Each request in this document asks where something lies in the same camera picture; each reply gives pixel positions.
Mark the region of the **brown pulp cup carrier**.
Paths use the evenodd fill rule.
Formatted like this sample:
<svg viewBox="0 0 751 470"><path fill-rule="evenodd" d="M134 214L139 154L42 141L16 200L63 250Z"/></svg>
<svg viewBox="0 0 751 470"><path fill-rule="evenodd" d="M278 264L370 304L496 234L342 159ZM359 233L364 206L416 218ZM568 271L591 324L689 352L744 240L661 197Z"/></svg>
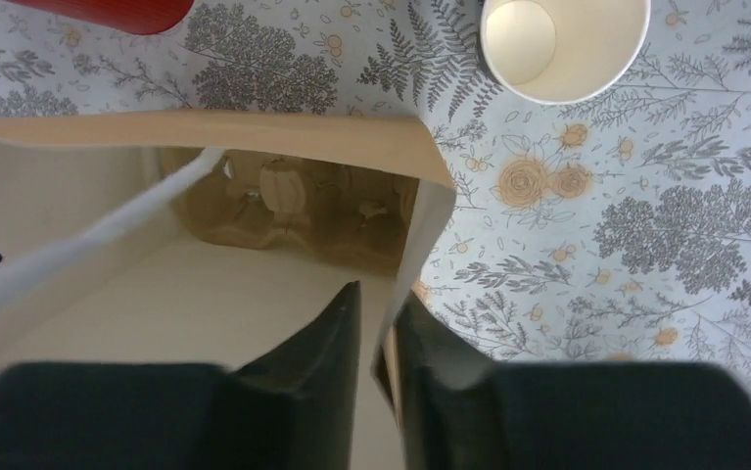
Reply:
<svg viewBox="0 0 751 470"><path fill-rule="evenodd" d="M413 177L377 169L233 149L172 208L203 242L294 249L323 262L392 274L418 185Z"/></svg>

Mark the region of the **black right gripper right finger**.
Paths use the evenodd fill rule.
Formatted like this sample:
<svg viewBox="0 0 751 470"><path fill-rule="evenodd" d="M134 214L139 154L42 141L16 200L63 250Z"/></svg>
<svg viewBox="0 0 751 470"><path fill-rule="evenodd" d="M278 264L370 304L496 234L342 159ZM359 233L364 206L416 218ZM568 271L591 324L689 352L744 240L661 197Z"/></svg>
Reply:
<svg viewBox="0 0 751 470"><path fill-rule="evenodd" d="M700 362L501 362L409 295L395 325L409 469L751 469L751 399Z"/></svg>

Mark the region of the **white brown paper bag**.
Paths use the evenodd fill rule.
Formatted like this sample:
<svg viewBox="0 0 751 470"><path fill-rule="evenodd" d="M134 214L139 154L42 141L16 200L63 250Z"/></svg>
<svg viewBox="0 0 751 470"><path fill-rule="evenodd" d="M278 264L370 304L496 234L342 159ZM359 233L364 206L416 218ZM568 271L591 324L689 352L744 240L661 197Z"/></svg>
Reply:
<svg viewBox="0 0 751 470"><path fill-rule="evenodd" d="M421 120L204 110L14 117L0 118L0 144L70 156L142 149L158 168L157 180L129 203L0 264L0 372L41 361L238 369L307 326L355 281L361 333L346 469L403 467L393 325L455 200L447 163ZM398 270L193 236L172 202L233 149L417 179Z"/></svg>

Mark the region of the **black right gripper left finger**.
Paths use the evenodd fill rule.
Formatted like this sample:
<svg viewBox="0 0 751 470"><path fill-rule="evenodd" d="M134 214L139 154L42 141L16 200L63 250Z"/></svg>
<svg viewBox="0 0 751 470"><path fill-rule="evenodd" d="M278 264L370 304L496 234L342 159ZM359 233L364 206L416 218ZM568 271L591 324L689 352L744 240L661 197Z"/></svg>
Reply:
<svg viewBox="0 0 751 470"><path fill-rule="evenodd" d="M346 469L361 289L234 370L23 362L0 372L0 469Z"/></svg>

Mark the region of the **single black paper cup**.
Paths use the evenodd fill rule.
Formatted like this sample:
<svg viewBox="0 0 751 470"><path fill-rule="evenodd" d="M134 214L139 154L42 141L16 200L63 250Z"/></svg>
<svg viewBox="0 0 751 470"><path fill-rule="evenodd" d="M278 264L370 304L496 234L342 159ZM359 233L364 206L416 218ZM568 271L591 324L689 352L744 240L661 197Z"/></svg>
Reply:
<svg viewBox="0 0 751 470"><path fill-rule="evenodd" d="M625 74L650 16L649 0L486 1L477 49L503 88L541 105L576 104Z"/></svg>

